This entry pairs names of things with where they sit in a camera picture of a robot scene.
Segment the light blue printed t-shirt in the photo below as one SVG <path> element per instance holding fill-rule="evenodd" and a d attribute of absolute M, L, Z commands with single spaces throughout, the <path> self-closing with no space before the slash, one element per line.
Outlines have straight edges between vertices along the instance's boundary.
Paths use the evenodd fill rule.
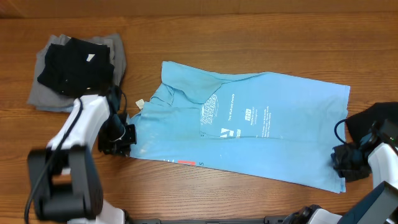
<path fill-rule="evenodd" d="M 131 123 L 131 157 L 346 190 L 331 153 L 345 135 L 346 85 L 273 72 L 221 74 L 163 62 Z"/>

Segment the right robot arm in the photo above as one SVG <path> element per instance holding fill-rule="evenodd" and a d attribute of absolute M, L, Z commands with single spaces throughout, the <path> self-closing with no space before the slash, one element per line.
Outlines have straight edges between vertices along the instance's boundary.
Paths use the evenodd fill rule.
<path fill-rule="evenodd" d="M 354 181 L 372 175 L 373 189 L 344 215 L 318 205 L 303 207 L 284 220 L 287 224 L 397 223 L 397 125 L 374 122 L 358 147 L 344 142 L 333 148 L 333 168 Z"/>

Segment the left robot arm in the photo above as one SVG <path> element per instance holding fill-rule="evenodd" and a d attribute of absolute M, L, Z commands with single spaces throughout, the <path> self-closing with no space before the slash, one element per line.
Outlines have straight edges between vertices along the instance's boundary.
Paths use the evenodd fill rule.
<path fill-rule="evenodd" d="M 61 130 L 44 149 L 27 156 L 31 191 L 24 209 L 39 220 L 57 223 L 132 223 L 128 212 L 104 199 L 91 151 L 128 157 L 136 130 L 120 113 L 124 93 L 83 95 L 74 101 Z"/>

